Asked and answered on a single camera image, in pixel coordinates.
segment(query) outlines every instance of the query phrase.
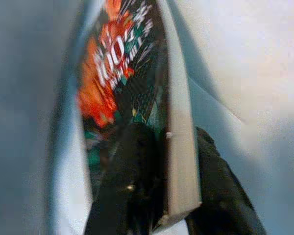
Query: white wall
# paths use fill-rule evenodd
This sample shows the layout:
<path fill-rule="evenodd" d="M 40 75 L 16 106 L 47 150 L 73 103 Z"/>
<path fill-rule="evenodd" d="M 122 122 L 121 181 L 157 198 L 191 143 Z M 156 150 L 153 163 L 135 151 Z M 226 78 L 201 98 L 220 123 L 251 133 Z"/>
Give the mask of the white wall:
<path fill-rule="evenodd" d="M 294 234 L 294 0 L 168 0 L 195 124 L 269 234 Z"/>

